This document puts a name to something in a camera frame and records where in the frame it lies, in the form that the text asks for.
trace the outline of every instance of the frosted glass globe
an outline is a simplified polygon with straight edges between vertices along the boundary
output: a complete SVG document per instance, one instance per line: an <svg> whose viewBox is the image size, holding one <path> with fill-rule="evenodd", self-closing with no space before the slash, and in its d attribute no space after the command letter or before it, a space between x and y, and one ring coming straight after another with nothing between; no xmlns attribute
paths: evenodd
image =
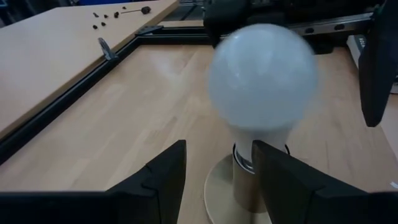
<svg viewBox="0 0 398 224"><path fill-rule="evenodd" d="M302 118L317 89L317 62L301 36L258 24L217 46L208 81L210 100L230 125L278 129Z"/></svg>

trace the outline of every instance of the white light bulb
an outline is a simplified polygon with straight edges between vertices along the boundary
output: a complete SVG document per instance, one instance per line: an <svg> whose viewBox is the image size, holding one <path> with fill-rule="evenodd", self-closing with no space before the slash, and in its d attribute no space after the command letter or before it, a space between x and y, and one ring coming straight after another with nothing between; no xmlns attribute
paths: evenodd
<svg viewBox="0 0 398 224"><path fill-rule="evenodd" d="M317 83L310 46L296 33L272 24L232 33L217 46L209 70L210 100L248 161L255 139L284 150Z"/></svg>

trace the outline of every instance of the table surface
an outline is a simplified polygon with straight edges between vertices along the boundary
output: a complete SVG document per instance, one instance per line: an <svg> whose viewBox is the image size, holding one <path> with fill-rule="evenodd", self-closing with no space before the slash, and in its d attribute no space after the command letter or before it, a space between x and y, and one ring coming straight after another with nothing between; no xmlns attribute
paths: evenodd
<svg viewBox="0 0 398 224"><path fill-rule="evenodd" d="M0 29L0 138L43 109L103 59L98 37L118 50L137 30L157 24L177 5L177 0L160 0L60 7ZM150 6L151 13L113 17L116 11L143 6Z"/></svg>
<svg viewBox="0 0 398 224"><path fill-rule="evenodd" d="M210 46L142 46L0 166L0 190L105 190L187 140L179 223L208 223L203 184L233 139L207 94ZM394 190L398 164L382 126L367 128L345 49L318 55L320 96L294 128L292 155L367 191Z"/></svg>

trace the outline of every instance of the black metal frame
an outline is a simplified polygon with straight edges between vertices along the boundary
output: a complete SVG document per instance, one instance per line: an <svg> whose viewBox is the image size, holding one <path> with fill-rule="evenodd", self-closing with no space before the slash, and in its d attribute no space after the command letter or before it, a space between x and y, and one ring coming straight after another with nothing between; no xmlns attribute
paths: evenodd
<svg viewBox="0 0 398 224"><path fill-rule="evenodd" d="M203 27L160 27L150 34L136 35L135 38L116 52L117 59L104 59L65 93L0 139L0 165L25 146L69 106L74 104L77 99L83 96L140 45L211 45L211 40L206 35Z"/></svg>

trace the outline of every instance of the round base plate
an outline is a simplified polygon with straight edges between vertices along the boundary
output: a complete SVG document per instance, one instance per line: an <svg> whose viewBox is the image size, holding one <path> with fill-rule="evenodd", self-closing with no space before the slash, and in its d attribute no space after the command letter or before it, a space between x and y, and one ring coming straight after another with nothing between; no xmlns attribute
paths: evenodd
<svg viewBox="0 0 398 224"><path fill-rule="evenodd" d="M208 174L204 200L212 224L271 224L267 212L251 213L234 199L232 186L232 155L219 161Z"/></svg>

